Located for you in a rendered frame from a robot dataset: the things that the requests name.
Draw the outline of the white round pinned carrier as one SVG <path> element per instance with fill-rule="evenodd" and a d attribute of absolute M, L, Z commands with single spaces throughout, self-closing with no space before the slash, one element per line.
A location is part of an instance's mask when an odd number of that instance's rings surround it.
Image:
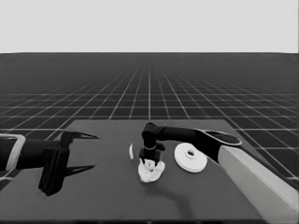
<path fill-rule="evenodd" d="M 154 182 L 154 181 L 157 181 L 160 177 L 161 177 L 161 175 L 162 175 L 162 173 L 159 173 L 157 170 L 156 170 L 156 166 L 157 166 L 157 164 L 155 163 L 155 169 L 154 169 L 154 171 L 153 172 L 150 172 L 148 169 L 147 169 L 147 166 L 146 166 L 146 162 L 145 162 L 145 164 L 144 164 L 144 166 L 146 167 L 146 170 L 147 170 L 147 172 L 145 173 L 145 174 L 151 174 L 151 182 Z"/>

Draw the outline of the large thick white disc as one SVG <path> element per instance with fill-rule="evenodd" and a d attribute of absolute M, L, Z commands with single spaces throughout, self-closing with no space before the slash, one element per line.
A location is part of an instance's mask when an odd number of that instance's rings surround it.
<path fill-rule="evenodd" d="M 207 165 L 207 156 L 189 143 L 178 144 L 174 157 L 178 166 L 190 173 L 200 173 Z"/>

